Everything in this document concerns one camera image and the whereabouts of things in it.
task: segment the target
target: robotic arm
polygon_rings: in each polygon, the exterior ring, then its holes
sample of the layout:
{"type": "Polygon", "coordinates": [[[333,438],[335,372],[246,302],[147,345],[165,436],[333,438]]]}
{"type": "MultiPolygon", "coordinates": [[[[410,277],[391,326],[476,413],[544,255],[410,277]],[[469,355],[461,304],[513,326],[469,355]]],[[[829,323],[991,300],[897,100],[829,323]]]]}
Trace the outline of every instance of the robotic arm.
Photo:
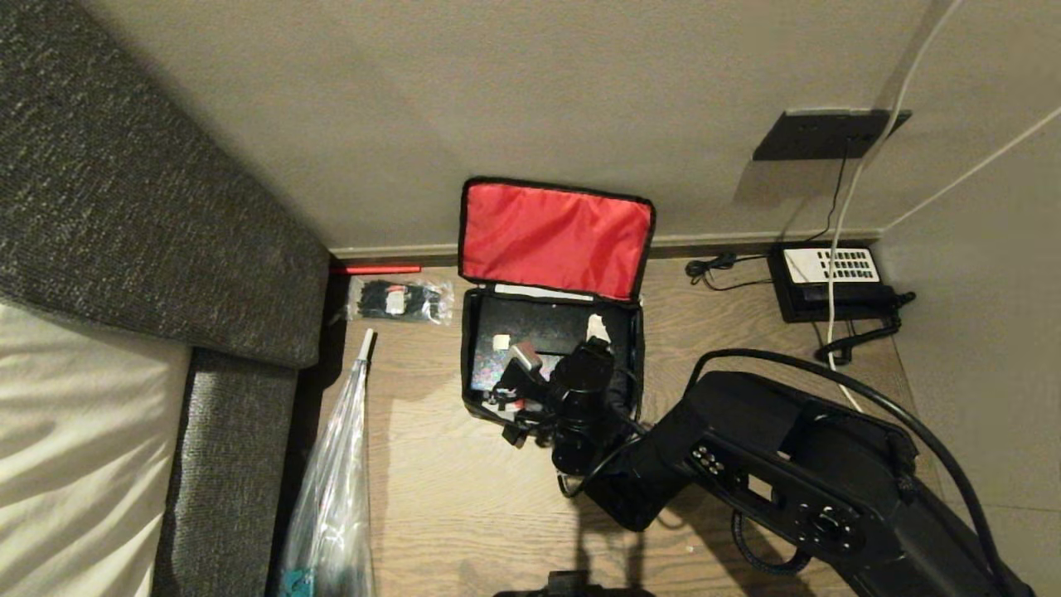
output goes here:
{"type": "Polygon", "coordinates": [[[946,449],[871,388],[785,355],[719,351],[700,359],[681,402],[646,431],[621,423],[629,409],[607,391],[614,373],[609,358],[606,346],[592,339],[549,382],[533,358],[512,359],[495,390],[533,409],[517,417],[506,437],[535,434],[551,442],[557,468],[584,477],[575,490],[561,477],[561,491],[585,492],[621,526],[644,530],[695,484],[733,507],[734,539],[764,572],[795,574],[818,558],[863,597],[1034,595],[1002,563],[975,494],[946,449]],[[917,449],[906,431],[759,375],[700,377],[710,359],[730,356],[829,377],[889,410],[955,478],[977,533],[915,477],[917,449]],[[752,478],[769,486],[768,497],[752,491],[752,478]],[[793,561],[778,566],[752,556],[741,539],[745,517],[796,545],[793,561]]]}

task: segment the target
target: black case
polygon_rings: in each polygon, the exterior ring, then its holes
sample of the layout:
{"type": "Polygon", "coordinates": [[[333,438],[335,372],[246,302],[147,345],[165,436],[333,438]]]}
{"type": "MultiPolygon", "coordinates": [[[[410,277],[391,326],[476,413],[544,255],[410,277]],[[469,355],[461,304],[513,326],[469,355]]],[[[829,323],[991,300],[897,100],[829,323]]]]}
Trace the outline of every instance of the black case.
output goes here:
{"type": "MultiPolygon", "coordinates": [[[[549,201],[543,200],[542,209],[549,208],[549,201]]],[[[497,407],[487,405],[489,391],[493,384],[501,379],[507,364],[507,351],[492,350],[494,334],[508,334],[511,337],[511,345],[530,341],[542,356],[543,373],[547,375],[562,355],[570,354],[580,341],[586,339],[588,318],[594,314],[602,316],[612,340],[616,372],[612,379],[611,387],[624,398],[628,409],[632,410],[634,404],[640,404],[641,384],[630,380],[627,372],[632,373],[638,381],[644,380],[644,322],[640,304],[640,288],[655,225],[655,208],[649,200],[639,196],[511,178],[475,177],[465,183],[462,194],[458,270],[465,279],[479,283],[479,286],[465,293],[462,318],[462,394],[465,407],[472,416],[501,424],[510,422],[510,418],[515,416],[515,411],[498,411],[497,407]],[[517,282],[469,274],[466,267],[468,200],[470,189],[479,185],[504,185],[530,192],[543,190],[593,195],[596,199],[604,199],[604,205],[615,200],[634,201],[646,206],[648,223],[644,243],[640,253],[637,254],[637,263],[628,263],[636,267],[636,278],[630,287],[629,300],[619,300],[619,298],[602,296],[586,289],[572,289],[547,283],[534,283],[527,280],[517,282]],[[514,295],[498,292],[495,289],[498,283],[572,292],[589,295],[592,300],[579,301],[557,297],[514,295]]],[[[591,234],[586,236],[586,241],[590,243],[596,240],[591,234]]]]}

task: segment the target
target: sticker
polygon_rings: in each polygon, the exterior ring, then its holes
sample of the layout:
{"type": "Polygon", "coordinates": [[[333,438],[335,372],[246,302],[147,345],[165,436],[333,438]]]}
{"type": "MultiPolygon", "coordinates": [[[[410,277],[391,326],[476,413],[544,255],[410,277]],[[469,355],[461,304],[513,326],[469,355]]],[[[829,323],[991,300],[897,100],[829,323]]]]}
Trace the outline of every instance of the sticker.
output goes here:
{"type": "Polygon", "coordinates": [[[495,334],[493,336],[493,350],[494,351],[507,351],[508,345],[512,341],[512,337],[507,334],[495,334]]]}
{"type": "Polygon", "coordinates": [[[586,324],[586,339],[599,338],[611,345],[611,337],[608,336],[608,329],[604,327],[604,318],[594,314],[590,316],[590,321],[586,324]]]}
{"type": "Polygon", "coordinates": [[[392,285],[387,288],[387,315],[400,316],[405,313],[405,286],[392,285]]]}
{"type": "Polygon", "coordinates": [[[297,568],[283,574],[280,581],[281,597],[313,597],[313,572],[297,568]]]}

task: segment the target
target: wooden surface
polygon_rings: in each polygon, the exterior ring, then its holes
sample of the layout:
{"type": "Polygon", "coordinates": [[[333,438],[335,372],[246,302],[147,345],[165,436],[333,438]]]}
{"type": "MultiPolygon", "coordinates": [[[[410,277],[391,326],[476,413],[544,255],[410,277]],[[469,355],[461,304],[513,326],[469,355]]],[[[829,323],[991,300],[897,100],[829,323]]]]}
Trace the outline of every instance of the wooden surface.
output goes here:
{"type": "MultiPolygon", "coordinates": [[[[770,284],[712,292],[690,285],[684,263],[650,260],[645,273],[646,422],[658,421],[677,403],[702,353],[751,348],[810,359],[818,346],[811,324],[781,320],[770,284]]],[[[459,310],[459,298],[471,285],[455,268],[428,268],[424,275],[452,281],[459,310]]],[[[732,283],[763,277],[766,265],[758,260],[720,271],[716,279],[732,283]]],[[[732,544],[730,510],[697,488],[679,495],[641,535],[622,530],[585,496],[566,499],[545,450],[533,442],[514,449],[501,438],[499,426],[465,410],[459,322],[457,311],[449,328],[355,320],[348,329],[347,366],[368,323],[379,332],[367,425],[372,560],[380,597],[490,597],[540,589],[550,570],[575,568],[590,569],[593,582],[605,587],[641,585],[660,597],[854,595],[818,561],[788,579],[752,569],[732,544]]],[[[843,328],[837,330],[839,337],[843,328]]],[[[836,386],[781,366],[731,359],[717,368],[764,373],[843,401],[836,386]]],[[[890,339],[856,349],[846,372],[912,408],[890,339]]],[[[325,394],[321,431],[344,381],[325,394]]],[[[933,469],[929,459],[919,458],[920,475],[938,489],[933,469]]],[[[793,552],[766,531],[749,534],[763,557],[793,552]]]]}

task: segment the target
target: open black case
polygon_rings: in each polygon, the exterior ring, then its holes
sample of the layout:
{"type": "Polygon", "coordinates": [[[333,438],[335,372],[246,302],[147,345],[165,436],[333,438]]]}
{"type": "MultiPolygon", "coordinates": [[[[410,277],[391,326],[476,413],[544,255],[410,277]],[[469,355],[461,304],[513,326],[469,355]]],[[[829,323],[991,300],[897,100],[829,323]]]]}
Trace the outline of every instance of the open black case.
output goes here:
{"type": "Polygon", "coordinates": [[[462,322],[471,415],[510,423],[519,408],[491,400],[508,348],[529,341],[547,377],[587,339],[591,319],[615,357],[610,391],[634,410],[644,379],[640,288],[655,226],[653,204],[639,196],[508,178],[465,183],[459,273],[479,284],[465,294],[462,322]]]}

